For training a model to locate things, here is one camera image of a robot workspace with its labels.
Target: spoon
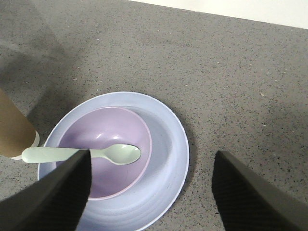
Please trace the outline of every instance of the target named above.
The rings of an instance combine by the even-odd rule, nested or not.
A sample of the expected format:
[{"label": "spoon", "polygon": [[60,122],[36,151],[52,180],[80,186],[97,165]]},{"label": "spoon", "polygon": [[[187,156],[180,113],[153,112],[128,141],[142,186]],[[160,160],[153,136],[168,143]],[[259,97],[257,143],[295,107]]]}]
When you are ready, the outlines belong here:
[{"label": "spoon", "polygon": [[[75,154],[79,148],[31,147],[22,153],[26,163],[46,163],[64,161]],[[91,158],[102,157],[115,165],[128,165],[140,158],[140,149],[128,144],[114,144],[105,149],[90,149]]]}]

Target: bowl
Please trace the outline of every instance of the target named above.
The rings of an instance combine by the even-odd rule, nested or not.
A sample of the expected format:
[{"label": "bowl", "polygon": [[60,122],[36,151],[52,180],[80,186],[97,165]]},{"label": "bowl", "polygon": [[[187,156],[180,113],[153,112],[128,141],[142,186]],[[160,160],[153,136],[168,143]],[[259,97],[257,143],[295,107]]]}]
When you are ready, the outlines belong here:
[{"label": "bowl", "polygon": [[60,138],[58,147],[65,148],[103,149],[117,143],[137,146],[141,157],[123,166],[104,158],[93,158],[89,200],[120,195],[142,177],[152,152],[150,131],[135,112],[120,107],[103,107],[83,115]]}]

